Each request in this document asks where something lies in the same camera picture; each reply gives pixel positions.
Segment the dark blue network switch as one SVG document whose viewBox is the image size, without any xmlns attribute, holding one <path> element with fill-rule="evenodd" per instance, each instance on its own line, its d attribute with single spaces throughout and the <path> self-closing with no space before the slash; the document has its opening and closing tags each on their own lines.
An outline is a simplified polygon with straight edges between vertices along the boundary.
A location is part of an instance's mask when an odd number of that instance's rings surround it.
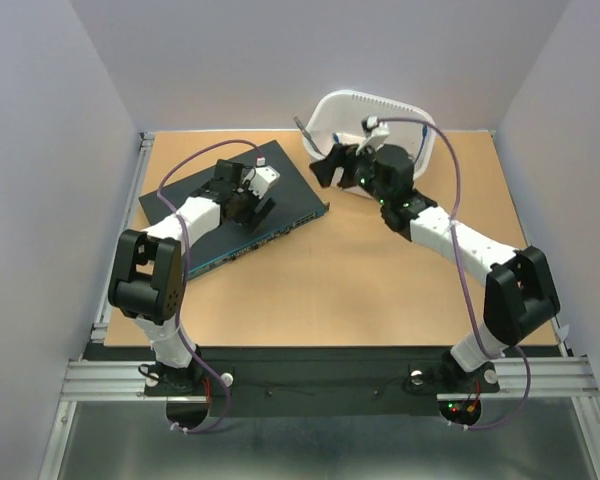
<svg viewBox="0 0 600 480">
<path fill-rule="evenodd" d="M 171 213 L 162 198 L 180 208 L 196 194 L 220 202 L 220 224 L 190 240 L 190 279 L 250 253 L 329 210 L 276 141 L 220 160 L 161 191 L 145 194 L 140 205 L 149 224 L 155 226 Z"/>
</svg>

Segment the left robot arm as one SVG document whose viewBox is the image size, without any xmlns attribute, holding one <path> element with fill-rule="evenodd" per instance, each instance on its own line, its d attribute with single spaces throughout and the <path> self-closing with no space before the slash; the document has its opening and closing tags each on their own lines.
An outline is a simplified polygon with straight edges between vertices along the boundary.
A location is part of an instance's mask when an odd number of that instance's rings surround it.
<svg viewBox="0 0 600 480">
<path fill-rule="evenodd" d="M 211 179 L 190 193 L 180 207 L 159 197 L 170 210 L 163 220 L 144 230 L 127 229 L 120 234 L 108 301 L 149 340 L 155 364 L 140 369 L 148 386 L 170 383 L 182 394 L 201 386 L 201 355 L 180 318 L 190 248 L 227 221 L 254 230 L 275 206 L 264 197 L 280 178 L 262 157 L 254 167 L 219 160 Z"/>
</svg>

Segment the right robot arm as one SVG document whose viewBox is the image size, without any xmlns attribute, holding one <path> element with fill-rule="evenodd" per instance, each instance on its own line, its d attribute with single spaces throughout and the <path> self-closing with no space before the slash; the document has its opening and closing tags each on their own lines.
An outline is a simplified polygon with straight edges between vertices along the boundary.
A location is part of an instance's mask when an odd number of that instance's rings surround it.
<svg viewBox="0 0 600 480">
<path fill-rule="evenodd" d="M 544 252 L 517 249 L 452 220 L 414 185 L 414 164 L 407 151 L 387 145 L 359 152 L 336 144 L 310 169 L 321 187 L 361 188 L 380 205 L 393 232 L 454 263 L 460 278 L 472 276 L 484 288 L 483 317 L 454 345 L 440 366 L 443 384 L 462 390 L 476 370 L 553 319 L 561 304 Z"/>
</svg>

